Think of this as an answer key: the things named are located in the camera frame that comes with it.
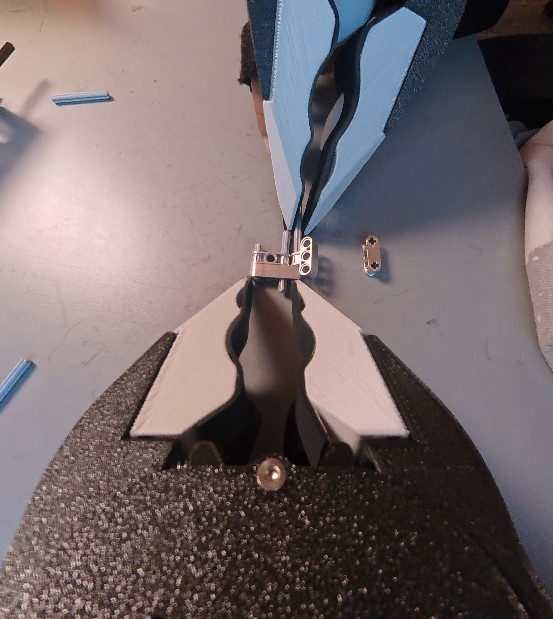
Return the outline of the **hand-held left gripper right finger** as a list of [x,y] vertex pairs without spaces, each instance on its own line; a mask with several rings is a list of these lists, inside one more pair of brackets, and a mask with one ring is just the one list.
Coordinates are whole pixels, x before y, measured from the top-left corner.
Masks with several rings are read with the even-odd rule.
[[297,290],[302,318],[315,338],[305,390],[331,436],[338,441],[408,437],[358,325],[305,283],[298,282]]

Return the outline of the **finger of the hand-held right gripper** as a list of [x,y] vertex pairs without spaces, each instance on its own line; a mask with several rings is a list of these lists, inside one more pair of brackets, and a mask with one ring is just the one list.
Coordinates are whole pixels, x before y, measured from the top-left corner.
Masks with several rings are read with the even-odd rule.
[[334,206],[382,142],[425,27],[425,19],[402,7],[373,18],[350,40],[342,109],[321,148],[303,215],[305,233]]
[[303,195],[302,159],[311,143],[311,93],[337,33],[331,1],[278,1],[270,97],[263,109],[278,201],[288,230]]

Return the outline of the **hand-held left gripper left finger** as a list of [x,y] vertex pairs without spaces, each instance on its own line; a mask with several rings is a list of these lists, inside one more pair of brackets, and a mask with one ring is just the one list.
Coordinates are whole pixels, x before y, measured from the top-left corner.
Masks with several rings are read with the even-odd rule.
[[251,278],[185,321],[130,429],[131,437],[180,437],[240,396]]

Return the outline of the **grey three-hole beam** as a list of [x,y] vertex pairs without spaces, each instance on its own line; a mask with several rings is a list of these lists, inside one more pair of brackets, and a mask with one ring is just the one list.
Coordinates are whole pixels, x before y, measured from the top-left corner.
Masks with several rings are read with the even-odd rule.
[[314,279],[318,273],[318,245],[310,236],[301,239],[299,249],[291,254],[291,264],[299,269],[300,277]]

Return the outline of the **grey double cross-hole connector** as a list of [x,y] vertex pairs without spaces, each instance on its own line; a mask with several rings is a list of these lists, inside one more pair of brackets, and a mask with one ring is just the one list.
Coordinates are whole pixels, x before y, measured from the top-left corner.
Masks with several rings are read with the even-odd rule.
[[376,235],[369,235],[362,245],[363,266],[365,274],[374,277],[381,270],[381,248]]

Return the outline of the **grey block with pins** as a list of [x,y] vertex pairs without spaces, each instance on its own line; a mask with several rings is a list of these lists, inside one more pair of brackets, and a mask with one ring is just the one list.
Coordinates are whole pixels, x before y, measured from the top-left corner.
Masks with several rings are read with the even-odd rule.
[[290,240],[290,232],[288,230],[283,231],[281,252],[265,251],[262,244],[257,243],[252,254],[250,275],[252,277],[280,279],[279,290],[284,291],[286,280],[297,278],[296,267],[291,264]]

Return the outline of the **person's right hand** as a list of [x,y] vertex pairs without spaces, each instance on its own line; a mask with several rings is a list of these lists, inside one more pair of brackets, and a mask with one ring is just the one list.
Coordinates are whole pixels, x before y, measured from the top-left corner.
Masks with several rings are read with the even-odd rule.
[[246,22],[241,30],[241,68],[239,74],[239,83],[249,86],[253,97],[253,104],[255,107],[255,114],[257,117],[259,132],[265,143],[266,150],[269,153],[270,145],[265,124],[263,96],[260,89],[260,81],[258,78],[255,51],[253,47],[249,22]]

